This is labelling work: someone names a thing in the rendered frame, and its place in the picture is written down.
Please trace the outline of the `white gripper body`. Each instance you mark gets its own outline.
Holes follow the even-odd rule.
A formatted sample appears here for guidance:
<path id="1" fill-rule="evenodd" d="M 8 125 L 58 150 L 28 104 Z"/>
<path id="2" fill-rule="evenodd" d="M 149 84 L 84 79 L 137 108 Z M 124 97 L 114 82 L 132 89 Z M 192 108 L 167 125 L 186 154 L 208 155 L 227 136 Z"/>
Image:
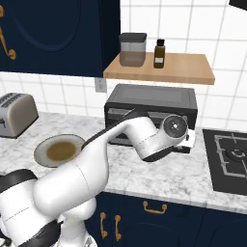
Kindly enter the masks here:
<path id="1" fill-rule="evenodd" d="M 195 146 L 196 141 L 196 131 L 193 129 L 189 129 L 186 136 L 186 146 L 188 148 L 193 148 Z"/>

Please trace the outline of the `black toaster oven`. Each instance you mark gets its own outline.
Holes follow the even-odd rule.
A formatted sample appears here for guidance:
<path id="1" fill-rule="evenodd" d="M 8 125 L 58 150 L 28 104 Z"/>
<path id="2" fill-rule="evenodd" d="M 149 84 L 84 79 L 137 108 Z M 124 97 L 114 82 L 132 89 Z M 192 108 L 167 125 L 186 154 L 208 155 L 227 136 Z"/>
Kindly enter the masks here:
<path id="1" fill-rule="evenodd" d="M 198 106 L 191 88 L 118 84 L 104 105 L 105 126 L 134 108 L 146 110 L 156 127 L 165 117 L 176 114 L 186 119 L 189 129 L 195 129 Z"/>

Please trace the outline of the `navy base cupboard door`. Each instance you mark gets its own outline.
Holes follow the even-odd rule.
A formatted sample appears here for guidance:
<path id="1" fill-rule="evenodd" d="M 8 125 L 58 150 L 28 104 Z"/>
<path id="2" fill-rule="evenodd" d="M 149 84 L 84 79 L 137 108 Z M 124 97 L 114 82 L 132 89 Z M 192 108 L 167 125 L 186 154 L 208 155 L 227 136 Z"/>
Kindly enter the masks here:
<path id="1" fill-rule="evenodd" d="M 86 221 L 86 227 L 89 234 L 96 241 L 97 247 L 111 247 L 111 228 L 110 228 L 110 213 L 109 213 L 109 200 L 106 193 L 101 192 L 96 196 L 96 211 L 93 216 Z M 108 235 L 102 239 L 100 233 L 100 213 L 106 213 L 106 219 L 103 221 L 104 230 L 108 232 Z"/>
<path id="2" fill-rule="evenodd" d="M 247 216 L 210 210 L 207 220 L 207 247 L 247 247 Z"/>
<path id="3" fill-rule="evenodd" d="M 201 227 L 201 222 L 121 217 L 119 242 L 115 237 L 115 216 L 112 224 L 114 247 L 195 247 Z"/>

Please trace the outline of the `silver toaster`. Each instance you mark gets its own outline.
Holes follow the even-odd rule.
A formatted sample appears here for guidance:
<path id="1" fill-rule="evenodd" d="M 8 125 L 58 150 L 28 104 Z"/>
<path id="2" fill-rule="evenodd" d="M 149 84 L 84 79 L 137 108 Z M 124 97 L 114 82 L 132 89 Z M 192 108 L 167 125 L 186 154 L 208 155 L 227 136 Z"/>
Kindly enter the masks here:
<path id="1" fill-rule="evenodd" d="M 19 137 L 39 117 L 34 98 L 28 94 L 0 96 L 0 137 Z"/>

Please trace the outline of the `black hob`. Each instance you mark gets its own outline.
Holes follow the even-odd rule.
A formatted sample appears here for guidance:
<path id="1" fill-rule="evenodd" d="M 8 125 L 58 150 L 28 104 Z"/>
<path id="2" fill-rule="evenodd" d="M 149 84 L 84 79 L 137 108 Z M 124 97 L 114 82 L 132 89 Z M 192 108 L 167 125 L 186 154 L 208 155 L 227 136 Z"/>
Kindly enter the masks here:
<path id="1" fill-rule="evenodd" d="M 214 191 L 247 196 L 247 133 L 203 130 Z"/>

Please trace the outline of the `navy drawer front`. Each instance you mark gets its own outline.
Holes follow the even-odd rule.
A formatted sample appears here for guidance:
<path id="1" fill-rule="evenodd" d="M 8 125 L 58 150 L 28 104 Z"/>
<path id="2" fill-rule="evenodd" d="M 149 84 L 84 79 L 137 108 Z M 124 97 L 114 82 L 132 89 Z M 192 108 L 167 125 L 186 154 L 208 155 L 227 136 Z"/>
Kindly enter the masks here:
<path id="1" fill-rule="evenodd" d="M 136 215 L 154 215 L 161 218 L 176 219 L 181 221 L 188 221 L 196 223 L 200 221 L 204 215 L 205 210 L 197 206 L 189 206 L 183 204 L 176 204 L 171 202 L 163 202 L 146 198 L 139 198 L 134 196 L 120 195 L 109 193 L 109 199 L 115 204 L 115 210 L 120 214 L 126 212 L 134 213 Z M 160 210 L 163 204 L 167 205 L 167 210 L 164 214 L 152 214 L 144 211 L 143 201 L 149 203 L 148 208 Z"/>

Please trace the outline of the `brown glass bottle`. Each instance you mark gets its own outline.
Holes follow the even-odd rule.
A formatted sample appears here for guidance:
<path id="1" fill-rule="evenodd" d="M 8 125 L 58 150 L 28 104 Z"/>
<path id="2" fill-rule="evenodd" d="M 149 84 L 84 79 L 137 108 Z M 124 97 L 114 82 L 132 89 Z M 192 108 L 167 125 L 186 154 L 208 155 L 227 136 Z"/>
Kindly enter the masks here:
<path id="1" fill-rule="evenodd" d="M 156 46 L 154 50 L 154 60 L 153 67 L 155 69 L 163 69 L 165 61 L 165 41 L 163 39 L 158 39 L 156 41 Z"/>

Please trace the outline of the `grey storage jar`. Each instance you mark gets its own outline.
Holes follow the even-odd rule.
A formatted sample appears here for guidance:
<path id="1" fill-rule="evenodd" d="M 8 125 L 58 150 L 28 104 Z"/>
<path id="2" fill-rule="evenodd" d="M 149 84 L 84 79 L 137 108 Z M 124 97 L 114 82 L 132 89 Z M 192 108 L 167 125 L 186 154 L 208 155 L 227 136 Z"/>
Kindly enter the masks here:
<path id="1" fill-rule="evenodd" d="M 146 33 L 122 33 L 120 64 L 124 67 L 141 67 L 146 60 Z"/>

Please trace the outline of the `black extractor hood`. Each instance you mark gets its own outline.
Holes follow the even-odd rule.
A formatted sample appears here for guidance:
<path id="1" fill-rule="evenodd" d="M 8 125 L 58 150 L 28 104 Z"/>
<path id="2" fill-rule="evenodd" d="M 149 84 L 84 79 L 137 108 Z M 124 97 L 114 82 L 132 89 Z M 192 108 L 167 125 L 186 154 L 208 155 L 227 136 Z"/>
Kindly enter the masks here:
<path id="1" fill-rule="evenodd" d="M 247 0 L 230 0 L 229 5 L 247 11 Z"/>

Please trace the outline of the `grey plate with brown centre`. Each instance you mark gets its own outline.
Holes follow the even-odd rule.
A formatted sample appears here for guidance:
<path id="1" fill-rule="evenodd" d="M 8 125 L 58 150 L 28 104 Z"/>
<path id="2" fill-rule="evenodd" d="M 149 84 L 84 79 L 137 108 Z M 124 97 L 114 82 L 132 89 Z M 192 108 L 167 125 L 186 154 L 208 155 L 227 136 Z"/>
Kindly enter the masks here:
<path id="1" fill-rule="evenodd" d="M 47 168 L 57 168 L 75 158 L 85 140 L 74 134 L 49 137 L 38 144 L 34 151 L 35 161 Z"/>

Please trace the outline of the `wooden wall shelf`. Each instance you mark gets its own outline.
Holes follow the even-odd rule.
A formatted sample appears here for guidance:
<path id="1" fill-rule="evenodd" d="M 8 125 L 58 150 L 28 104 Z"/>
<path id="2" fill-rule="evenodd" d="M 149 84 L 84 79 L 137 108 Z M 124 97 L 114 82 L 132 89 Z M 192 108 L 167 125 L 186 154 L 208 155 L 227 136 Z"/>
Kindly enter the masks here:
<path id="1" fill-rule="evenodd" d="M 213 85 L 214 74 L 205 54 L 167 53 L 163 69 L 153 66 L 154 53 L 147 52 L 141 67 L 123 67 L 117 56 L 103 72 L 104 78 Z"/>

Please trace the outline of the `white wall socket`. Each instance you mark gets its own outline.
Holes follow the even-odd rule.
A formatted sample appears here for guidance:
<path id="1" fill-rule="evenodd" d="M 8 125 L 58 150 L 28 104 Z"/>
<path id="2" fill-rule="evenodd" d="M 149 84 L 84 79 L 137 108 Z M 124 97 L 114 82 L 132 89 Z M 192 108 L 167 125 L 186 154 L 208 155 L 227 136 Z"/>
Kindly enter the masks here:
<path id="1" fill-rule="evenodd" d="M 95 78 L 95 89 L 97 93 L 106 93 L 107 92 L 107 84 L 105 78 Z"/>

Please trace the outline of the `navy wall cupboard door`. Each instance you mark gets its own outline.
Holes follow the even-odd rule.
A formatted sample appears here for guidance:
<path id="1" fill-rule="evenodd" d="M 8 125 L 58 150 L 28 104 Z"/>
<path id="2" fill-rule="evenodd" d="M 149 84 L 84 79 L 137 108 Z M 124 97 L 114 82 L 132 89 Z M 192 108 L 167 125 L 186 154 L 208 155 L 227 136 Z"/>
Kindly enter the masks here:
<path id="1" fill-rule="evenodd" d="M 0 0 L 0 71 L 101 77 L 120 52 L 120 0 Z"/>

